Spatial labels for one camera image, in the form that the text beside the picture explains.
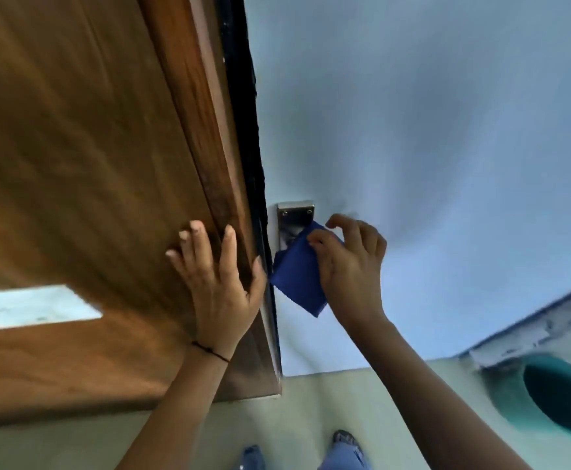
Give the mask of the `blue cleaning cloth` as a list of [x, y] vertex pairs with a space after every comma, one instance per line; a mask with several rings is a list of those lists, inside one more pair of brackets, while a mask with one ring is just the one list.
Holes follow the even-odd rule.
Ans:
[[276, 253], [270, 283], [317, 318], [328, 302], [322, 289], [318, 256], [307, 240], [314, 230], [326, 230], [312, 220], [289, 245]]

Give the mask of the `person's blue jeans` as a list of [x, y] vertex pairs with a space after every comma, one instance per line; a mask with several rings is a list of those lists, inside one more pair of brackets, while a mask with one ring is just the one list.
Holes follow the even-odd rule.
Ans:
[[[233, 470], [268, 470], [258, 445], [246, 447]], [[373, 470], [367, 458], [353, 444], [335, 443], [328, 450], [318, 470]]]

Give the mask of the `brown wooden door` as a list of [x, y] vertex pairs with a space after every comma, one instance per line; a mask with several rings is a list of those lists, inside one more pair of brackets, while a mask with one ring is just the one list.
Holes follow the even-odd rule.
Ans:
[[195, 332], [165, 252], [260, 250], [222, 0], [0, 0], [0, 426], [153, 409]]

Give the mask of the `person's dark right shoe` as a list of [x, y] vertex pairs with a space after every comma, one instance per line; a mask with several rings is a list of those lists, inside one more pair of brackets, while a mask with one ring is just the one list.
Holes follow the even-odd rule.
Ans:
[[357, 439], [354, 437], [354, 435], [343, 429], [337, 429], [336, 431], [334, 431], [332, 435], [331, 445], [332, 447], [336, 447], [338, 445], [341, 446], [345, 445], [353, 447], [354, 449], [361, 450], [361, 446], [357, 441]]

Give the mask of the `person's left forearm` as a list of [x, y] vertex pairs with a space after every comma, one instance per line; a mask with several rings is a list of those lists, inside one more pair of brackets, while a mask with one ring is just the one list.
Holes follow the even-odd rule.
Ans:
[[115, 470], [189, 470], [198, 433], [235, 346], [191, 345], [163, 399]]

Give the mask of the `silver metal door plate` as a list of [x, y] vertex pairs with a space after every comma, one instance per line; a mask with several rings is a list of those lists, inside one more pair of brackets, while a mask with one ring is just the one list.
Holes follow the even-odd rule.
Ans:
[[281, 202], [276, 205], [278, 252], [285, 251], [314, 220], [312, 200]]

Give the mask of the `teal plastic bucket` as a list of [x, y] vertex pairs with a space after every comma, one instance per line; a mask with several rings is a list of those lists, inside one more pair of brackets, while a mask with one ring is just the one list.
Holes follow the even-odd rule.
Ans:
[[512, 358], [481, 371], [493, 406], [518, 430], [571, 435], [571, 363], [550, 354]]

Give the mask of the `person's right hand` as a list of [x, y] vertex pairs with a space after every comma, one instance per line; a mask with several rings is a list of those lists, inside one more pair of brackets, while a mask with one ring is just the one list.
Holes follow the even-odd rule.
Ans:
[[387, 322], [382, 304], [381, 269], [386, 239], [372, 225], [334, 213], [326, 229], [339, 239], [339, 252], [319, 264], [329, 307], [353, 340]]

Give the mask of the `white paper sheet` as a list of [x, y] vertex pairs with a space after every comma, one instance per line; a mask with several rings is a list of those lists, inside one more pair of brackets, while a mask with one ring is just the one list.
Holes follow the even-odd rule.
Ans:
[[549, 324], [534, 323], [519, 326], [468, 351], [476, 369], [491, 368], [538, 351], [551, 338]]

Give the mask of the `person's left hand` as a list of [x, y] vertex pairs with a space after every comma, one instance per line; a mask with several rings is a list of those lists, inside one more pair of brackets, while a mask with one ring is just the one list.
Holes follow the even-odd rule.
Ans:
[[[191, 249], [189, 227], [178, 235], [180, 250]], [[215, 276], [193, 273], [192, 284], [187, 285], [195, 307], [195, 341], [208, 348], [232, 344], [236, 350], [260, 308], [249, 306], [250, 285], [245, 288], [240, 278], [237, 236], [232, 226], [225, 228], [219, 260], [213, 260]]]

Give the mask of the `person's right forearm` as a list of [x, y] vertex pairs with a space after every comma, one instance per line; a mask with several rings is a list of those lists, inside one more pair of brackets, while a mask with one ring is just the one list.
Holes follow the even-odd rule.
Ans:
[[431, 470], [532, 470], [381, 313], [339, 315]]

